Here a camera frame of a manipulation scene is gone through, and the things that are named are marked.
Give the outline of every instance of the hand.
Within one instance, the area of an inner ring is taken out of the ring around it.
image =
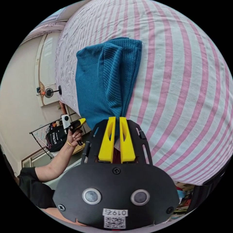
[[[81,133],[82,133],[82,131],[80,129],[77,129],[73,134],[70,130],[68,130],[67,141],[73,147],[76,147],[78,145],[78,141],[82,139]]]

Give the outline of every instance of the black tote bag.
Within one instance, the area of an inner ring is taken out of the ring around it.
[[[47,150],[49,152],[59,151],[67,140],[67,134],[64,131],[62,125],[56,126],[49,131],[46,135],[47,139]]]

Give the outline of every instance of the qr code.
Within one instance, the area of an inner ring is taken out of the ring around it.
[[[104,216],[104,228],[125,229],[125,217],[106,217]]]

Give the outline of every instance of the electric fan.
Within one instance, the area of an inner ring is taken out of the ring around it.
[[[46,98],[51,98],[54,92],[59,92],[59,94],[61,95],[61,86],[58,86],[58,90],[56,91],[53,91],[52,88],[47,88],[44,92],[44,95]]]

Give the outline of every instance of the printed number label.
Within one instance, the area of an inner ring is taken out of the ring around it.
[[[103,209],[103,216],[127,217],[127,209]]]

